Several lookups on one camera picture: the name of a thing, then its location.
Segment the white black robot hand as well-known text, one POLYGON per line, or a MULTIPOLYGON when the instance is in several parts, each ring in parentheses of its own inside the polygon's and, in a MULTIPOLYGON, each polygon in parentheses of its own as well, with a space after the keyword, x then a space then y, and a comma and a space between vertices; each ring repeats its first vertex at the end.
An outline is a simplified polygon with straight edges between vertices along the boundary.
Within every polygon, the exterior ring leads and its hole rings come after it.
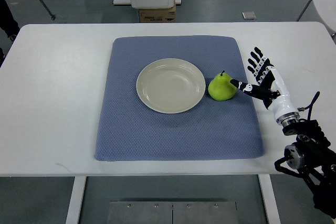
POLYGON ((267 110, 274 114, 274 118, 283 127, 297 123, 299 112, 290 101, 289 91, 277 68, 263 55, 259 48, 250 53, 247 69, 256 79, 256 84, 249 84, 236 79, 230 83, 243 93, 262 100, 267 110))

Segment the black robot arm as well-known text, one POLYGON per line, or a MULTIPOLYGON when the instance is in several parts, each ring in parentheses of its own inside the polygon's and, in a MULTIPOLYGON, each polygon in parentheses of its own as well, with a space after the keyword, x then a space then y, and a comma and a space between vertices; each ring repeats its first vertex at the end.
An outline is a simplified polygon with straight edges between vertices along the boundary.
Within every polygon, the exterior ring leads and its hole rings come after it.
POLYGON ((286 136, 295 135, 296 141, 287 145, 284 155, 275 161, 278 172, 304 180, 313 193, 314 207, 335 218, 335 152, 329 149, 331 143, 325 137, 317 120, 311 119, 317 92, 307 107, 306 119, 299 119, 297 112, 283 115, 277 121, 283 126, 286 136))

